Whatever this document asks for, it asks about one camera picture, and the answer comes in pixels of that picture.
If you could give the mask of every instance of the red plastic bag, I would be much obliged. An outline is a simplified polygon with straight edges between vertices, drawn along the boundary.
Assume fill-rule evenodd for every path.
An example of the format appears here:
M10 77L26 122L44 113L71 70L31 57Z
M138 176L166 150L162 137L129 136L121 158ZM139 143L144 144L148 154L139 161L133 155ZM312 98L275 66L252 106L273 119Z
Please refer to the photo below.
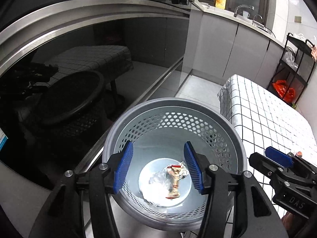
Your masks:
M285 80L278 80L277 82L273 83L273 87L277 91L278 95L282 98L288 88ZM295 97L295 89L292 87L289 88L287 94L284 97L284 101L287 103L291 103Z

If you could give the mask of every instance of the gray plastic basket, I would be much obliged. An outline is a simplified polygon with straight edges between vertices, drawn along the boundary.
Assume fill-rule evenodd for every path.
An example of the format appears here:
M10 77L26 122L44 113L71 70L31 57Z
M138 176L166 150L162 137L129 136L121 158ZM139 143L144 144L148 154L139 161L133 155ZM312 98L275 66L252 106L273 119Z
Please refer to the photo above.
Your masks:
M166 158L184 161L183 146L190 141L197 153L227 172L241 174L247 166L242 141L232 125L220 114L191 100L154 99L124 113L109 132L102 161L107 162L110 155L121 152L127 140L134 143L134 155L124 186L114 199L141 223L164 231L198 229L207 195L200 195L190 182L190 191L183 194L179 204L148 204L139 188L140 173L148 163ZM230 209L233 194L228 196Z

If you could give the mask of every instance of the dish soap bottle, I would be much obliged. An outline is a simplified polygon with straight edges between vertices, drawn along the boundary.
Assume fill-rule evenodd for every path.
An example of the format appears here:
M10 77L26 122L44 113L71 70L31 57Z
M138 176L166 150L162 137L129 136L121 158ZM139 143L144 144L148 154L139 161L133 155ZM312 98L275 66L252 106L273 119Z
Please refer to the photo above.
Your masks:
M217 8L220 8L220 9L225 9L225 7L226 7L226 0L216 0L215 6L216 6Z

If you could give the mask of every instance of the countertop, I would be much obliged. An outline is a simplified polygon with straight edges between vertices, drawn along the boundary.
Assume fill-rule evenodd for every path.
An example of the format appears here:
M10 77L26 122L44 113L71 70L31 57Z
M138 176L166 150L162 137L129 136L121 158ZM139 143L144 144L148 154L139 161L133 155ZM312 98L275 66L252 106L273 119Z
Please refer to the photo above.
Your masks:
M201 10L205 13L209 13L209 14L220 16L220 17L224 17L224 18L229 19L229 20L233 20L239 24L242 24L244 26L247 26L247 27L257 31L258 33L266 36L267 38L269 38L270 40L272 40L273 42L275 42L276 44L278 44L284 48L284 44L282 42L278 41L274 36L270 35L269 33L265 32L264 30L254 26L254 25L252 25L244 20L240 20L240 19L234 17L233 16L234 13L231 11L226 11L226 10L218 9L215 7L210 7L209 9L206 9L202 6L202 4L198 0L195 0L191 9Z

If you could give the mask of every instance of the silver bolt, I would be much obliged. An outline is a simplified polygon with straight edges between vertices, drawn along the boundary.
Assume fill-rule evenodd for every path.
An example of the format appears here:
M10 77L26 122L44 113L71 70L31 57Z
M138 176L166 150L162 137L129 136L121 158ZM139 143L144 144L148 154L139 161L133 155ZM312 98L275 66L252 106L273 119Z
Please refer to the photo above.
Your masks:
M73 175L73 171L72 170L67 170L66 172L65 172L65 176L66 177L71 177Z
M216 166L216 165L210 165L210 166L209 166L209 169L210 169L211 171L217 171L217 170L218 170L218 166Z
M245 171L244 173L244 176L247 177L247 178L250 178L252 176L252 173L249 172L249 171Z
M100 170L106 170L108 168L108 165L106 164L106 163L101 163L100 165L99 165L99 169Z

